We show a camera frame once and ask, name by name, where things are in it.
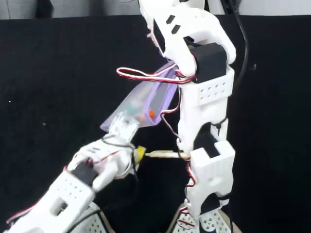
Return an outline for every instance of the humanoid robot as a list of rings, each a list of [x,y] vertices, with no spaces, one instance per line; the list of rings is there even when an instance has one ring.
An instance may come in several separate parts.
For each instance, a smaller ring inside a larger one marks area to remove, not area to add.
[[[170,231],[231,232],[218,210],[229,202],[235,151],[226,140],[227,99],[232,93],[236,50],[218,19],[203,9],[204,1],[139,0],[150,37],[171,60],[174,78],[126,73],[123,77],[178,85],[180,120],[176,143],[189,161],[185,201]],[[8,233],[108,232],[96,193],[114,179],[136,175],[139,151],[131,140],[139,119],[120,112],[99,140],[80,148],[46,194],[33,207],[8,220]]]

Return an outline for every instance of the black wire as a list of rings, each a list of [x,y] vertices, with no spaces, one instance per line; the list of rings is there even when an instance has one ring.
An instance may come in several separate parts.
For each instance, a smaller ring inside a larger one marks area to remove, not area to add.
[[[84,220],[91,217],[92,215],[99,214],[101,210],[94,210],[93,212],[89,213],[88,215],[85,215],[83,218],[79,219],[72,227],[69,228],[69,230],[66,233],[71,233],[79,224],[81,224]]]
[[[231,202],[230,201],[228,203],[228,217],[229,217],[229,220],[230,220],[231,233],[234,233],[234,231],[233,231],[233,221],[232,221],[232,210],[231,210]]]
[[[133,166],[133,170],[134,170],[134,178],[135,178],[135,191],[134,191],[134,194],[132,196],[132,198],[130,199],[127,199],[121,203],[118,203],[118,204],[114,204],[114,205],[108,205],[104,208],[102,208],[102,210],[114,210],[114,209],[119,209],[121,207],[124,207],[126,205],[130,205],[132,204],[135,200],[136,200],[136,197],[137,197],[137,194],[138,194],[138,186],[139,186],[139,180],[138,180],[138,177],[137,177],[137,171],[136,171],[136,164],[135,164],[135,157],[134,157],[134,147],[131,146],[130,144],[127,144],[127,145],[120,145],[120,144],[114,144],[114,143],[111,143],[111,142],[107,142],[105,141],[105,139],[107,138],[112,138],[114,137],[114,135],[109,135],[108,137],[102,137],[102,141],[107,144],[107,145],[111,145],[111,146],[115,146],[115,147],[123,147],[123,148],[131,148],[132,149],[132,154],[131,154],[131,163],[132,163],[132,166]]]
[[[243,26],[243,24],[241,22],[239,11],[234,6],[232,0],[229,0],[229,4],[230,4],[230,7],[232,8],[234,18],[236,19],[236,21],[237,21],[237,23],[239,25],[240,31],[242,33],[242,36],[243,36],[243,39],[244,39],[244,42],[245,42],[245,52],[244,52],[243,65],[242,65],[242,68],[241,68],[239,76],[236,78],[236,80],[234,82],[234,89],[237,89],[239,87],[239,85],[240,85],[244,75],[245,75],[245,72],[246,72],[247,63],[248,63],[249,43],[248,43],[248,39],[247,39],[247,36],[246,36],[246,32],[245,32],[244,26]]]

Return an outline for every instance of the red wire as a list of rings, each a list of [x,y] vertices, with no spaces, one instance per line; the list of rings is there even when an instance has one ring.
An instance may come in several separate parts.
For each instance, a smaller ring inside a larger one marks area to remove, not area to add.
[[[195,180],[195,178],[194,178],[194,176],[193,176],[193,174],[192,174],[192,172],[191,172],[191,169],[190,169],[189,164],[187,164],[187,172],[188,172],[190,178],[192,179],[193,184],[190,184],[190,183],[189,183],[189,184],[186,185],[186,187],[189,187],[189,188],[194,187],[195,184],[196,184],[196,180]]]
[[[104,161],[106,158],[108,158],[108,157],[111,156],[111,155],[114,155],[114,154],[118,153],[119,151],[120,151],[120,150],[117,150],[117,151],[115,151],[115,152],[112,152],[111,154],[107,155],[106,157],[102,158],[101,160],[96,161],[96,162],[93,162],[93,164],[101,163],[101,162]]]
[[[187,224],[187,225],[189,225],[189,226],[195,227],[195,225],[194,225],[194,224],[189,223],[189,222],[184,221],[184,220],[178,220],[178,222],[182,222],[182,223],[185,223],[185,224]]]
[[[132,79],[132,80],[140,80],[140,81],[153,81],[153,82],[161,82],[161,83],[173,83],[173,84],[186,84],[192,80],[194,80],[196,77],[190,77],[190,78],[186,78],[184,80],[163,80],[163,79],[157,79],[157,78],[135,78],[135,77],[131,77],[131,76],[127,76],[127,75],[123,75],[123,74],[119,74],[121,77],[125,77],[128,79]]]

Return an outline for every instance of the black cloth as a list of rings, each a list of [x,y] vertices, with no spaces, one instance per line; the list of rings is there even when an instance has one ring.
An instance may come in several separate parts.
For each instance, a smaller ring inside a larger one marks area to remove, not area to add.
[[[220,20],[237,47],[238,72],[242,37],[233,17]],[[233,219],[246,233],[307,232],[311,17],[242,21],[249,65],[228,105]],[[100,124],[138,84],[117,77],[117,67],[154,71],[165,63],[147,33],[140,16],[0,21],[1,222],[35,203],[72,155],[103,135]],[[175,128],[178,118],[168,116]],[[162,123],[141,129],[135,143],[175,148]],[[164,232],[183,202],[185,163],[144,158],[138,177],[136,201],[105,213],[118,233]],[[112,183],[96,203],[130,198],[132,184]]]

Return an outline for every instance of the translucent plastic bag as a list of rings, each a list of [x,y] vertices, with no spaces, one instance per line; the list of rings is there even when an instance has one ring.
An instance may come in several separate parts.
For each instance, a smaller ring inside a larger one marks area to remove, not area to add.
[[[172,64],[172,62],[167,63],[157,72]],[[175,68],[172,68],[162,73],[160,77],[174,79],[174,71]],[[157,125],[161,121],[161,111],[169,107],[176,89],[176,84],[141,82],[130,92],[113,114],[105,120],[101,129],[108,131],[112,120],[121,112],[137,119],[141,128]]]

